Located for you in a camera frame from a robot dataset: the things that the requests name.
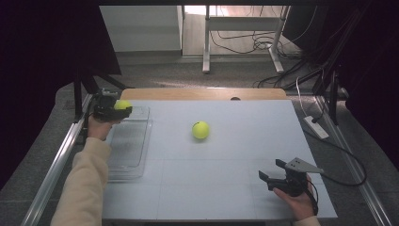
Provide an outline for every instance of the wall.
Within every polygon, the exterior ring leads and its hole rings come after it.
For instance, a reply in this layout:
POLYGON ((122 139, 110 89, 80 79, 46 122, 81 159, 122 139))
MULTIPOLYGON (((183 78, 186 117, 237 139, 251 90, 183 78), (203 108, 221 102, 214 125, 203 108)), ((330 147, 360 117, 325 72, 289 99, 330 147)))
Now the wall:
POLYGON ((182 49, 182 7, 100 7, 115 52, 182 49))

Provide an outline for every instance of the sleeve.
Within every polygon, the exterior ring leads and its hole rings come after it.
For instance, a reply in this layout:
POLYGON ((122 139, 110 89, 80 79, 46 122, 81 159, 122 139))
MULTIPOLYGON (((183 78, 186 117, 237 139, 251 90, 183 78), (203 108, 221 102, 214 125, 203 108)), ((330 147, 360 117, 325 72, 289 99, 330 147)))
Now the sleeve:
POLYGON ((106 160, 111 148, 89 137, 73 159, 51 225, 101 225, 103 193, 108 179, 106 160))
POLYGON ((296 221, 294 226, 320 226, 319 220, 316 216, 310 218, 304 218, 300 221, 296 221))

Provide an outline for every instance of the yellow tennis ball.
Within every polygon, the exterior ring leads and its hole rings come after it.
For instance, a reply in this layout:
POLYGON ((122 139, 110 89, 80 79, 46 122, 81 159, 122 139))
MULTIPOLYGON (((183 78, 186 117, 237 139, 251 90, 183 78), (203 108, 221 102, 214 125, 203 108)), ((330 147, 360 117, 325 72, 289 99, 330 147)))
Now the yellow tennis ball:
POLYGON ((193 136, 199 139, 208 137, 209 125, 205 121, 198 121, 193 125, 192 128, 193 136))
POLYGON ((127 107, 132 106, 132 104, 129 101, 125 101, 125 100, 118 100, 115 105, 114 108, 116 110, 124 110, 127 107))

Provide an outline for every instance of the transparent tray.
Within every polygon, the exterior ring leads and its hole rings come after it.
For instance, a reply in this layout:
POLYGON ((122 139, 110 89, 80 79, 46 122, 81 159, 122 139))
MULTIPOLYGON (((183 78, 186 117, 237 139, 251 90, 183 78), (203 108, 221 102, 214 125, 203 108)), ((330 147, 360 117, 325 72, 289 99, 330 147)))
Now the transparent tray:
POLYGON ((110 182, 143 175, 151 128, 150 109, 146 106, 134 106, 129 118, 112 126, 106 138, 112 148, 108 159, 110 182))

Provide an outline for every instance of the wooden table edge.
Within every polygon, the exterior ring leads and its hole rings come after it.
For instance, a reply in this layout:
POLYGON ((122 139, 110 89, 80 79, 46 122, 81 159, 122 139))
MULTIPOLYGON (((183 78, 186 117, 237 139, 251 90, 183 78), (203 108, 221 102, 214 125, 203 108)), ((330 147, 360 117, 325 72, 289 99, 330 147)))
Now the wooden table edge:
POLYGON ((125 89, 122 100, 287 100, 283 89, 250 89, 250 88, 147 88, 125 89))

